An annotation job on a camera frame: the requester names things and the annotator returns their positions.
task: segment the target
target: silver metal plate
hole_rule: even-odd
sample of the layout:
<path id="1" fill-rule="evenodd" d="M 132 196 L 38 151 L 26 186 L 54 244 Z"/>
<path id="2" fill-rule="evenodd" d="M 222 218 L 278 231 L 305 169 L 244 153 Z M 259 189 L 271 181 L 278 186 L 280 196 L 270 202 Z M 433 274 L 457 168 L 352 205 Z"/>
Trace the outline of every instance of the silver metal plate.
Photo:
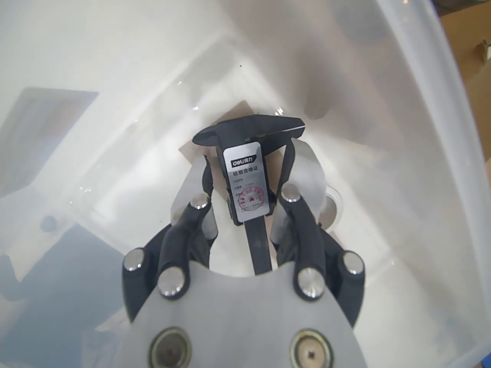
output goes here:
<path id="1" fill-rule="evenodd" d="M 270 211 L 261 145 L 251 142 L 223 151 L 228 181 L 239 222 Z"/>
<path id="2" fill-rule="evenodd" d="M 330 343 L 336 368 L 366 368 L 353 330 L 333 295 L 300 299 L 292 286 L 294 263 L 256 277 L 227 277 L 192 261 L 191 285 L 177 301 L 155 289 L 115 358 L 115 367 L 148 366 L 149 347 L 161 331 L 183 329 L 191 342 L 189 368 L 285 368 L 290 345 L 303 329 Z"/>

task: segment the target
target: round metal cap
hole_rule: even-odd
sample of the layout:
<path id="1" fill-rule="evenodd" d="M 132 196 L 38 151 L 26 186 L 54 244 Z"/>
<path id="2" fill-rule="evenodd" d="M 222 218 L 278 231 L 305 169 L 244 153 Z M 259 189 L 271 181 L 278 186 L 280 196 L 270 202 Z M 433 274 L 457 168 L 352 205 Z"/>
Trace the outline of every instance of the round metal cap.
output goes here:
<path id="1" fill-rule="evenodd" d="M 312 299 L 320 298 L 326 289 L 324 277 L 315 268 L 307 267 L 300 270 L 297 280 L 300 290 Z"/>
<path id="2" fill-rule="evenodd" d="M 162 271 L 157 280 L 160 293 L 166 298 L 177 295 L 184 287 L 186 276 L 180 267 L 169 267 Z"/>
<path id="3" fill-rule="evenodd" d="M 353 275 L 361 274 L 365 270 L 363 260 L 353 251 L 347 251 L 344 253 L 343 263 L 346 269 Z"/>
<path id="4" fill-rule="evenodd" d="M 207 207 L 209 203 L 210 203 L 210 197 L 205 192 L 196 194 L 195 196 L 193 196 L 193 199 L 191 200 L 191 206 L 198 210 Z"/>
<path id="5" fill-rule="evenodd" d="M 123 259 L 123 267 L 126 271 L 136 271 L 142 268 L 143 260 L 145 259 L 145 251 L 141 248 L 136 248 L 126 254 Z"/>
<path id="6" fill-rule="evenodd" d="M 284 183 L 281 187 L 281 196 L 287 202 L 296 202 L 302 197 L 297 186 L 291 184 L 290 182 Z"/>

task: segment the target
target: container wall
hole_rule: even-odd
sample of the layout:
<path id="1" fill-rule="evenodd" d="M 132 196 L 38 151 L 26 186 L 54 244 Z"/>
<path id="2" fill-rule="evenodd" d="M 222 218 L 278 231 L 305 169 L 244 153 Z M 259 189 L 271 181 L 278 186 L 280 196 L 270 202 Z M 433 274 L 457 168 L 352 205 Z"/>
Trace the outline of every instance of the container wall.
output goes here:
<path id="1" fill-rule="evenodd" d="M 489 193 L 429 0 L 0 8 L 0 144 L 20 148 L 0 170 L 1 363 L 110 366 L 128 326 L 122 255 L 169 223 L 190 167 L 182 147 L 244 101 L 302 118 L 343 197 L 336 234 L 367 266 L 355 332 L 369 366 L 468 368 L 489 351 Z M 251 275 L 244 231 L 213 201 L 212 269 Z M 52 307 L 77 291 L 91 296 Z M 32 322 L 66 335 L 47 331 L 57 348 L 27 349 Z"/>

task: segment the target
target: deli logo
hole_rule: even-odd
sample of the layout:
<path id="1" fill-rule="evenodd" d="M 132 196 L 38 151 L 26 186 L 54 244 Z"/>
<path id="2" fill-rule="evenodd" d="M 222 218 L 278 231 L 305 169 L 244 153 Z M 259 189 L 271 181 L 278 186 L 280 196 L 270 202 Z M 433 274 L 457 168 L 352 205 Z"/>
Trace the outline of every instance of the deli logo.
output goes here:
<path id="1" fill-rule="evenodd" d="M 237 158 L 235 160 L 231 160 L 230 164 L 233 167 L 238 167 L 244 164 L 254 163 L 256 161 L 257 155 L 253 154 L 252 156 Z"/>

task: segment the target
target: label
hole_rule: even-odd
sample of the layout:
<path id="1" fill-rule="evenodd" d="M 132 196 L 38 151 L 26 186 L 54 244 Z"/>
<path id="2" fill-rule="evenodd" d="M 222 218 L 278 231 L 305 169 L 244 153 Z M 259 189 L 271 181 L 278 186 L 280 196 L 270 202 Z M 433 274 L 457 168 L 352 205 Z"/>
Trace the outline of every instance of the label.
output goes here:
<path id="1" fill-rule="evenodd" d="M 268 191 L 259 142 L 229 147 L 223 151 L 228 181 L 239 222 L 270 211 Z"/>

